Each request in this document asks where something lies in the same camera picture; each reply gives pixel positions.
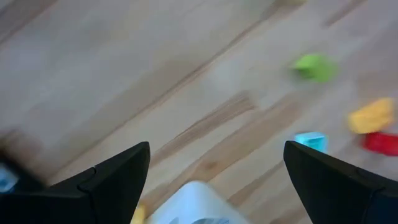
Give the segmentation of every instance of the red toy block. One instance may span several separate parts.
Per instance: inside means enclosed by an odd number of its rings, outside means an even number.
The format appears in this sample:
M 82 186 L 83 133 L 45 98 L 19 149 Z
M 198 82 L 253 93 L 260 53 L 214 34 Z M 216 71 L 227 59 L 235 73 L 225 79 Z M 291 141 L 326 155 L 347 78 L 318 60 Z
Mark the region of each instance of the red toy block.
M 387 156 L 398 156 L 398 135 L 381 132 L 365 135 L 364 147 Z

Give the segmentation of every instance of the green toy block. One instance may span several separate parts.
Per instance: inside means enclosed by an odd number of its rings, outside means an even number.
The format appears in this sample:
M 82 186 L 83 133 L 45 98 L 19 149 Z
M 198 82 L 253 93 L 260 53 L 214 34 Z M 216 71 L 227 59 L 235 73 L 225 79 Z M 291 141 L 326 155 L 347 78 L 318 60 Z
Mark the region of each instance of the green toy block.
M 306 54 L 294 63 L 305 78 L 311 78 L 318 82 L 327 82 L 337 74 L 337 65 L 321 54 Z

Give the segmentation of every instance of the blue toy block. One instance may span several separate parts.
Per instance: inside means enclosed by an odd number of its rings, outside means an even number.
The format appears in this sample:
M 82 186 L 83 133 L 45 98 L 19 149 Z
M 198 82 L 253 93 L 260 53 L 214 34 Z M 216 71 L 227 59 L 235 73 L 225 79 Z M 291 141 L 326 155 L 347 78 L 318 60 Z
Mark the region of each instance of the blue toy block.
M 294 141 L 323 153 L 327 153 L 328 150 L 328 137 L 323 133 L 310 132 L 296 134 L 294 136 Z

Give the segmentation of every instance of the black plastic part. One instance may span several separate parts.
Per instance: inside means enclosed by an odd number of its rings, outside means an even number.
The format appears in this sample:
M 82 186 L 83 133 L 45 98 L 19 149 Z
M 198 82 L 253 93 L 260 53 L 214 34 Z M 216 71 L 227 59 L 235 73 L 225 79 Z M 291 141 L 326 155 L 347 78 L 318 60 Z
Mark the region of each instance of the black plastic part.
M 398 223 L 398 182 L 294 141 L 284 161 L 313 224 Z
M 3 195 L 0 223 L 129 224 L 149 159 L 142 142 L 49 188 Z

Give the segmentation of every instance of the yellow object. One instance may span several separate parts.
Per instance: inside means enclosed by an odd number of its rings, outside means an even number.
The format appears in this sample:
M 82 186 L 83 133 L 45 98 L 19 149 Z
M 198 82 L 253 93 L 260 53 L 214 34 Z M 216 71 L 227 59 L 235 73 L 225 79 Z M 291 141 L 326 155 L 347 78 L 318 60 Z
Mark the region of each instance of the yellow object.
M 143 205 L 139 205 L 132 216 L 132 220 L 130 224 L 144 224 L 145 220 L 145 207 Z
M 355 133 L 380 131 L 394 122 L 394 102 L 392 98 L 381 98 L 351 113 L 348 120 L 351 130 Z

